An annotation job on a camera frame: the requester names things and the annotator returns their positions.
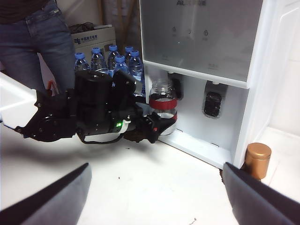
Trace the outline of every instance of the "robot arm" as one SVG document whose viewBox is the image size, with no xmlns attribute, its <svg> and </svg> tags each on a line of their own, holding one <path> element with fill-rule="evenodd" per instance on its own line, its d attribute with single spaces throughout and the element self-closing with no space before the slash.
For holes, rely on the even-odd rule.
<svg viewBox="0 0 300 225">
<path fill-rule="evenodd" d="M 140 83 L 117 71 L 113 79 L 98 72 L 76 73 L 75 88 L 47 97 L 0 74 L 0 116 L 4 124 L 24 137 L 53 142 L 77 133 L 89 144 L 116 142 L 126 131 L 136 130 L 154 143 L 175 120 L 156 113 L 143 116 L 133 95 Z M 109 142 L 86 141 L 98 135 L 115 133 Z"/>
</svg>

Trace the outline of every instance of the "jeans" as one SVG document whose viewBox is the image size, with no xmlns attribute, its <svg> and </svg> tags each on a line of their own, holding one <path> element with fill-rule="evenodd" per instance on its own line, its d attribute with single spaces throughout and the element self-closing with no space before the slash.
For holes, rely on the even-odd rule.
<svg viewBox="0 0 300 225">
<path fill-rule="evenodd" d="M 23 20 L 0 24 L 0 61 L 7 74 L 45 93 L 37 53 L 43 56 L 60 91 L 74 88 L 74 45 L 54 0 Z"/>
</svg>

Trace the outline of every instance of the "person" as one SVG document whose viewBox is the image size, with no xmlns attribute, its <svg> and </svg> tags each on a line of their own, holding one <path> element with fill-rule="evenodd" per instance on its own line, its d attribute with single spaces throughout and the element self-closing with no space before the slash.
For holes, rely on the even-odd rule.
<svg viewBox="0 0 300 225">
<path fill-rule="evenodd" d="M 61 92 L 74 88 L 74 45 L 55 0 L 1 0 L 0 61 L 8 76 L 45 93 L 37 53 Z"/>
</svg>

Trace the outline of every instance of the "black cable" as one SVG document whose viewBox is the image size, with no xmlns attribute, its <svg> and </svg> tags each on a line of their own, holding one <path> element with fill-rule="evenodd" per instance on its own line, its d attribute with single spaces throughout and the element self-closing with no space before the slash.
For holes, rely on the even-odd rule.
<svg viewBox="0 0 300 225">
<path fill-rule="evenodd" d="M 95 25 L 92 22 L 79 23 L 69 27 L 71 34 L 94 30 L 94 28 Z"/>
<path fill-rule="evenodd" d="M 84 144 L 111 144 L 111 143 L 116 143 L 117 141 L 119 141 L 120 139 L 122 139 L 124 134 L 120 134 L 119 137 L 117 137 L 114 140 L 108 141 L 108 142 L 96 142 L 96 141 L 91 141 L 91 142 L 86 142 L 85 136 L 81 135 L 79 132 L 77 132 L 78 137 L 80 138 L 80 140 L 82 141 L 82 143 Z"/>
</svg>

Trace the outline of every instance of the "plastic water bottle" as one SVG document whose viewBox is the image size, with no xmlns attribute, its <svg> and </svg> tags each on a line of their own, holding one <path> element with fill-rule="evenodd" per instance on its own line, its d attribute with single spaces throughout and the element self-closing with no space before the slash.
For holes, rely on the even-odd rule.
<svg viewBox="0 0 300 225">
<path fill-rule="evenodd" d="M 129 74 L 128 67 L 125 63 L 125 57 L 123 55 L 116 56 L 116 67 L 114 71 L 116 72 L 118 69 L 121 69 L 125 73 Z"/>
<path fill-rule="evenodd" d="M 130 74 L 139 82 L 142 83 L 142 92 L 140 96 L 146 96 L 145 90 L 145 77 L 144 77 L 144 65 L 142 60 L 139 57 L 139 51 L 132 51 L 131 59 L 129 61 L 129 71 Z"/>
<path fill-rule="evenodd" d="M 177 121 L 177 98 L 172 81 L 169 79 L 159 79 L 153 81 L 149 96 L 149 106 L 161 118 L 173 119 Z M 176 122 L 162 132 L 161 135 L 169 135 L 176 129 Z"/>
<path fill-rule="evenodd" d="M 90 66 L 85 60 L 84 53 L 82 52 L 75 53 L 75 58 L 76 58 L 75 67 L 74 67 L 75 72 L 80 70 L 90 70 Z"/>
<path fill-rule="evenodd" d="M 92 48 L 91 70 L 108 74 L 105 59 L 100 52 L 100 48 Z"/>
<path fill-rule="evenodd" d="M 111 77 L 113 77 L 113 72 L 114 72 L 115 65 L 116 65 L 115 57 L 120 55 L 120 54 L 117 51 L 118 47 L 116 45 L 110 45 L 109 50 L 111 52 L 109 53 L 109 56 L 108 56 L 108 59 L 107 59 L 108 74 Z"/>
<path fill-rule="evenodd" d="M 125 63 L 128 66 L 129 65 L 129 61 L 131 59 L 131 54 L 130 52 L 133 51 L 133 47 L 132 46 L 126 46 L 125 47 Z"/>
</svg>

